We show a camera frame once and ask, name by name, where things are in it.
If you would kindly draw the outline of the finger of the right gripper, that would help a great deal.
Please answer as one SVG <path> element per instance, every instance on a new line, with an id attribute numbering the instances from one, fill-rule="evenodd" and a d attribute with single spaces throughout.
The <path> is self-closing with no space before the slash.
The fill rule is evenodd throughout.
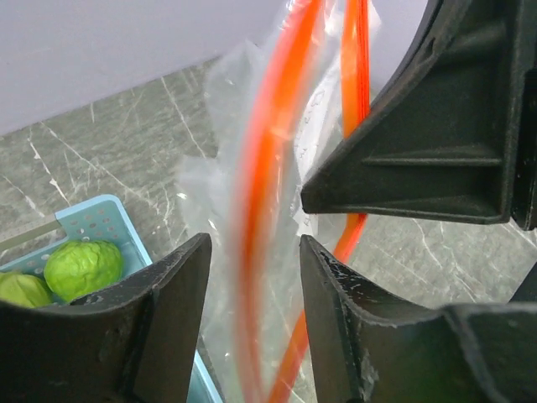
<path id="1" fill-rule="evenodd" d="M 383 2 L 378 46 L 419 16 L 365 121 L 301 192 L 308 213 L 536 227 L 536 4 Z"/>

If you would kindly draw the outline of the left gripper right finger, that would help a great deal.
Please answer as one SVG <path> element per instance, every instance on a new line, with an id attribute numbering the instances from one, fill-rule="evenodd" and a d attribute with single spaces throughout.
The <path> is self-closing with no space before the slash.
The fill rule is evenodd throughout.
<path id="1" fill-rule="evenodd" d="M 534 271 L 506 303 L 429 309 L 303 236 L 300 274 L 318 401 L 535 401 Z"/>

